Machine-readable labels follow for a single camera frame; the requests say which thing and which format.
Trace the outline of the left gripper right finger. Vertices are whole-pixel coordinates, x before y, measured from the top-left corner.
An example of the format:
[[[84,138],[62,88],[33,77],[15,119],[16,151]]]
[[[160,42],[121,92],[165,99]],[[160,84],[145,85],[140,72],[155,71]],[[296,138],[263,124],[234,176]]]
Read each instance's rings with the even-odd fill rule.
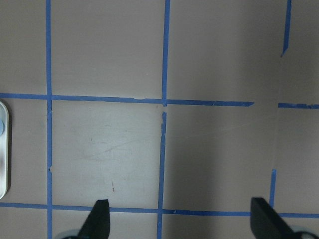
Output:
[[[256,239],[298,239],[287,223],[261,197],[251,198],[250,228]]]

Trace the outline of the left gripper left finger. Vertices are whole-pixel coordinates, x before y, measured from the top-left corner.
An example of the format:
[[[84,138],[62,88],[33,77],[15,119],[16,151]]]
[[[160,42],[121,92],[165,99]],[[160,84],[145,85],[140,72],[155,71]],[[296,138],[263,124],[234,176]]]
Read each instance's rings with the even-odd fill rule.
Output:
[[[108,199],[97,200],[77,237],[79,239],[108,239],[110,227],[109,201]]]

